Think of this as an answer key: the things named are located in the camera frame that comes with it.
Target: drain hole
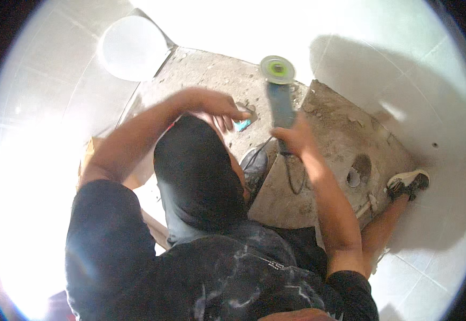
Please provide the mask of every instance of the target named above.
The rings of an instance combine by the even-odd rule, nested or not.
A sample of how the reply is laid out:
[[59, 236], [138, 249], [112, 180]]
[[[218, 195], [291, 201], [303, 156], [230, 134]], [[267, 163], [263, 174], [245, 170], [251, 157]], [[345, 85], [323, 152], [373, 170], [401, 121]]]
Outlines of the drain hole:
[[354, 163], [349, 170], [347, 184], [352, 188], [357, 187], [360, 183], [366, 184], [370, 179], [371, 172], [372, 162], [370, 161], [370, 157], [366, 154], [359, 154], [354, 159]]

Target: shoe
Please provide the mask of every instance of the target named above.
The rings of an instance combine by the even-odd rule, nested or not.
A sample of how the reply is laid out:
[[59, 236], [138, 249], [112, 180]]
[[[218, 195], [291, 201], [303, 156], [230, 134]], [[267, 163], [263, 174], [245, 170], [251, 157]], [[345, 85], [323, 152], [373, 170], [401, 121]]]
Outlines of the shoe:
[[429, 181], [429, 174], [425, 170], [400, 173], [390, 178], [386, 184], [386, 192], [392, 201], [402, 194], [409, 195], [409, 200], [412, 201], [416, 198], [418, 190], [424, 190], [429, 187]]
[[251, 148], [245, 153], [240, 162], [240, 167], [244, 171], [245, 186], [249, 191], [249, 209], [255, 201], [258, 192], [262, 188], [265, 177], [267, 176], [268, 156], [263, 149], [263, 145]]

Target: grinder disc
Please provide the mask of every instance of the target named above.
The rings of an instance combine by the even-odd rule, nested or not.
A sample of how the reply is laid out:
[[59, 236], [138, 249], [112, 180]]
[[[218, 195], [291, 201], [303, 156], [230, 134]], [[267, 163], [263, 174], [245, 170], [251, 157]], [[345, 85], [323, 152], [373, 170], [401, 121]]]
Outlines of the grinder disc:
[[267, 81], [286, 85], [294, 81], [295, 68], [290, 61], [279, 56], [267, 56], [260, 62], [260, 70]]

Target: power cord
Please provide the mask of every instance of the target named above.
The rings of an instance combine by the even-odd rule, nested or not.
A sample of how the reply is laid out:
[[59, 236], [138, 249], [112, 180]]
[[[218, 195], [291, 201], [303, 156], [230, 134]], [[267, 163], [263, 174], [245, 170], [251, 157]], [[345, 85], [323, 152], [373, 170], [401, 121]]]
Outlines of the power cord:
[[304, 187], [304, 183], [306, 182], [306, 169], [302, 170], [302, 182], [301, 186], [299, 187], [299, 190], [295, 191], [294, 185], [292, 184], [292, 179], [290, 178], [290, 167], [288, 166], [288, 158], [290, 155], [284, 155], [285, 157], [285, 165], [286, 165], [286, 176], [288, 177], [288, 185], [290, 185], [290, 189], [292, 190], [292, 193], [294, 195], [299, 195], [302, 192], [302, 189]]
[[[256, 158], [256, 156], [258, 156], [258, 154], [260, 153], [260, 151], [268, 144], [268, 142], [274, 138], [273, 136], [270, 136], [264, 143], [263, 145], [261, 145], [260, 148], [258, 148], [258, 150], [255, 152], [254, 155], [252, 155], [252, 157], [249, 159], [249, 161], [247, 162], [247, 164], [245, 165], [245, 167], [242, 168], [243, 171], [245, 171], [246, 168], [249, 167], [249, 165], [251, 164], [251, 162]], [[292, 179], [290, 177], [290, 167], [288, 165], [288, 158], [289, 158], [290, 155], [283, 155], [283, 157], [285, 158], [285, 166], [286, 166], [286, 176], [288, 178], [288, 185], [290, 185], [290, 189], [292, 190], [292, 193], [294, 193], [294, 195], [299, 195], [301, 192], [302, 192], [302, 189], [304, 188], [304, 183], [306, 182], [306, 169], [304, 169], [302, 171], [302, 182], [301, 182], [301, 186], [299, 187], [299, 190], [295, 190], [294, 188], [294, 185], [292, 184]]]

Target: angle grinder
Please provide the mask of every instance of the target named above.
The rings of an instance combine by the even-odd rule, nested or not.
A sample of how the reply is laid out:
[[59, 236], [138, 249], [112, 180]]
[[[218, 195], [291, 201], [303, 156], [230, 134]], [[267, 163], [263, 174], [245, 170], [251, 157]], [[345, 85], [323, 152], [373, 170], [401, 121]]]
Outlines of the angle grinder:
[[[260, 71], [267, 81], [266, 90], [274, 127], [291, 128], [294, 125], [295, 112], [289, 84], [294, 81], [294, 66], [283, 57], [271, 55], [262, 59]], [[278, 147], [280, 154], [291, 155], [285, 142], [279, 140]]]

